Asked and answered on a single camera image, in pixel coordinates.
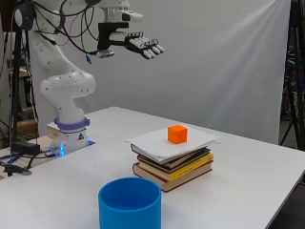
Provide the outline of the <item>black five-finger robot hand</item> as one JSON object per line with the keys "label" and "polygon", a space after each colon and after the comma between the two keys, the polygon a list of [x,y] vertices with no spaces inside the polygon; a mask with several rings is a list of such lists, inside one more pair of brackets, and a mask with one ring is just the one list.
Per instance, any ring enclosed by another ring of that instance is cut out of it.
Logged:
{"label": "black five-finger robot hand", "polygon": [[123,32],[116,31],[110,36],[111,44],[122,46],[125,49],[138,53],[146,59],[154,59],[165,50],[159,45],[157,39],[150,39],[144,36],[142,31]]}

